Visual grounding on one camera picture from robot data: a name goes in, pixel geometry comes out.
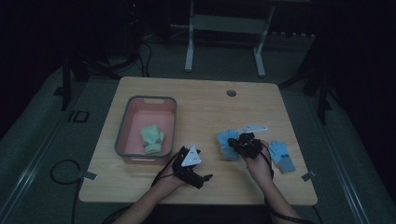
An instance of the gray carpet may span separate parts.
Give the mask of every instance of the gray carpet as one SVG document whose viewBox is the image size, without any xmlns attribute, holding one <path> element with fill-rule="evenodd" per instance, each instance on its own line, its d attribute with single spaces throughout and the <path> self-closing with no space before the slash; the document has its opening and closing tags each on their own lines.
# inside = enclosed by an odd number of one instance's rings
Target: gray carpet
<svg viewBox="0 0 396 224">
<path fill-rule="evenodd" d="M 176 43 L 154 43 L 149 73 L 152 77 L 193 78 L 248 82 L 280 83 L 292 77 L 304 57 L 311 40 L 295 36 L 285 38 L 271 35 L 262 53 L 268 77 L 257 77 L 250 48 L 228 48 L 196 45 L 191 73 L 184 72 L 187 47 Z M 149 49 L 142 47 L 143 59 Z M 140 76 L 140 65 L 120 71 L 123 76 Z M 2 204 L 13 195 L 12 190 L 29 161 L 40 148 L 45 148 L 42 166 L 30 188 L 15 204 L 10 223 L 70 223 L 76 185 L 63 186 L 50 179 L 50 168 L 64 159 L 76 160 L 86 170 L 96 141 L 106 119 L 118 81 L 98 74 L 85 85 L 73 82 L 73 101 L 61 112 L 62 99 L 53 96 L 61 85 L 60 72 L 53 74 L 42 90 L 0 143 L 0 170 Z M 316 116 L 317 96 L 304 96 L 304 81 L 282 91 L 293 129 L 296 133 L 308 170 L 318 175 L 313 179 L 318 195 L 316 208 L 324 223 L 396 223 L 396 209 L 379 180 L 364 146 L 346 113 L 329 97 L 332 110 L 327 111 L 328 125 L 323 127 Z M 72 110 L 89 111 L 86 123 L 67 122 Z M 53 129 L 56 123 L 59 129 Z M 339 163 L 346 175 L 339 175 Z M 77 170 L 64 167 L 60 178 L 73 179 Z M 354 212 L 354 203 L 347 195 L 350 186 L 344 186 L 348 177 L 363 207 L 365 217 Z M 124 203 L 83 203 L 76 207 L 77 223 L 101 223 Z M 312 206 L 296 206 L 305 218 L 318 222 Z"/>
</svg>

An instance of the light wood table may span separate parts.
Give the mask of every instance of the light wood table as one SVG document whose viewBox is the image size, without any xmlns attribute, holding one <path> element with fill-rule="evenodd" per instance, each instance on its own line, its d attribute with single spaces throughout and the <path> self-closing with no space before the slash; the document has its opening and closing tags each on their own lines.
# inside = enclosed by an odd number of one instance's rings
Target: light wood table
<svg viewBox="0 0 396 224">
<path fill-rule="evenodd" d="M 236 91 L 236 96 L 228 96 L 227 90 Z M 217 140 L 220 131 L 241 129 L 248 123 L 269 128 L 255 133 L 256 138 L 287 145 L 297 171 L 283 175 L 274 167 L 274 181 L 289 203 L 312 205 L 317 202 L 312 182 L 301 178 L 307 169 L 277 85 L 153 77 L 121 79 L 88 169 L 98 177 L 84 181 L 79 193 L 83 202 L 133 203 L 149 189 L 162 169 L 161 165 L 127 164 L 114 150 L 126 104 L 135 95 L 176 99 L 173 153 L 183 146 L 197 146 L 202 163 L 194 172 L 213 174 L 201 189 L 182 186 L 162 203 L 263 204 L 263 195 L 251 179 L 246 164 L 242 159 L 224 161 Z"/>
</svg>

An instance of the person's right hand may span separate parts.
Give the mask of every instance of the person's right hand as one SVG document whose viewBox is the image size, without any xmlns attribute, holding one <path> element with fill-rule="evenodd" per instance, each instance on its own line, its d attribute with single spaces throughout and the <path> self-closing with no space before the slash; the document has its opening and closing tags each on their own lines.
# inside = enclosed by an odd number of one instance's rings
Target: person's right hand
<svg viewBox="0 0 396 224">
<path fill-rule="evenodd" d="M 266 147 L 269 146 L 265 141 L 262 141 L 262 144 Z M 270 155 L 265 147 L 262 147 L 262 154 L 271 162 Z M 247 164 L 251 177 L 253 177 L 254 181 L 256 181 L 259 186 L 272 182 L 271 168 L 261 154 L 257 155 L 254 160 L 251 158 L 244 158 L 244 161 Z"/>
</svg>

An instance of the forearm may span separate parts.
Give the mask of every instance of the forearm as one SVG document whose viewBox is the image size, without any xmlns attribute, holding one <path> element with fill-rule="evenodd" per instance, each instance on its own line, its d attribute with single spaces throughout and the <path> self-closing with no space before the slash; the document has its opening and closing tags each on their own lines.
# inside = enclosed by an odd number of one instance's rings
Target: forearm
<svg viewBox="0 0 396 224">
<path fill-rule="evenodd" d="M 154 207 L 168 194 L 168 192 L 163 192 L 159 186 L 154 185 L 113 224 L 142 223 L 150 215 Z"/>
<path fill-rule="evenodd" d="M 269 203 L 267 205 L 270 205 L 276 212 L 286 217 L 301 218 L 300 215 L 290 206 L 288 201 L 286 201 L 285 197 L 283 197 L 282 193 L 273 181 L 267 181 L 259 186 L 264 194 L 266 202 Z M 275 219 L 276 224 L 293 223 L 280 217 L 273 216 L 273 218 Z"/>
</svg>

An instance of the person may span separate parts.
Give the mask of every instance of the person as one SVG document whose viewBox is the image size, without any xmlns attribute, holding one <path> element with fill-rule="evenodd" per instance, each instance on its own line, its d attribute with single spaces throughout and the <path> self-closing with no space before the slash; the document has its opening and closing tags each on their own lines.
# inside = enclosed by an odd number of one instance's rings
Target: person
<svg viewBox="0 0 396 224">
<path fill-rule="evenodd" d="M 267 150 L 268 143 L 262 141 L 262 144 L 262 155 L 270 161 L 270 155 Z M 266 203 L 271 205 L 271 210 L 286 217 L 301 219 L 300 215 L 289 205 L 275 185 L 271 177 L 271 167 L 268 165 L 267 161 L 265 161 L 264 157 L 257 156 L 254 160 L 251 158 L 244 158 L 244 161 L 247 164 L 251 177 L 264 194 Z M 185 184 L 175 175 L 172 175 L 172 173 L 172 165 L 169 165 L 162 174 L 162 176 L 168 176 L 160 178 L 136 203 L 124 211 L 113 224 L 143 223 L 161 200 L 165 199 L 180 186 Z M 278 216 L 272 215 L 272 218 L 276 224 L 295 223 Z"/>
</svg>

